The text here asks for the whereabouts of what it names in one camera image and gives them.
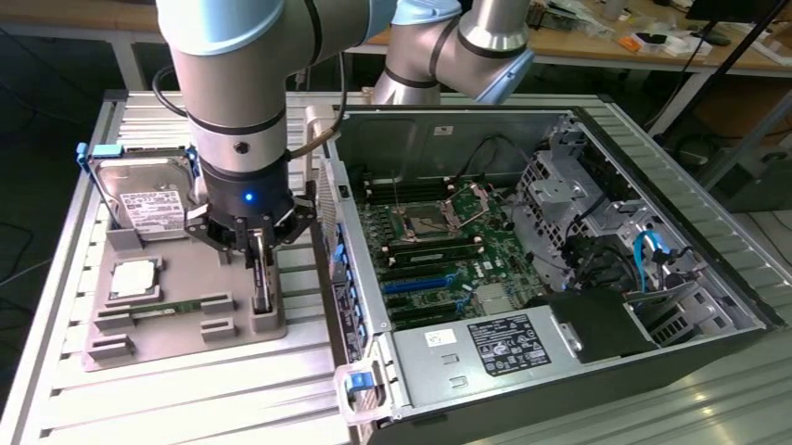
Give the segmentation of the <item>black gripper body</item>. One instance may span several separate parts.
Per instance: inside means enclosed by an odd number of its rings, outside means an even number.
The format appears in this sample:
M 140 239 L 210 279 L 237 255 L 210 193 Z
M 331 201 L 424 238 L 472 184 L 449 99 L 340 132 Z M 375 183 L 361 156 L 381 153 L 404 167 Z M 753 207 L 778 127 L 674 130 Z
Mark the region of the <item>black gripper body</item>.
M 208 193 L 208 243 L 218 250 L 258 249 L 250 233 L 261 231 L 261 248 L 272 249 L 275 223 L 295 204 L 287 157 L 253 172 L 224 171 L 202 159 L 201 176 Z

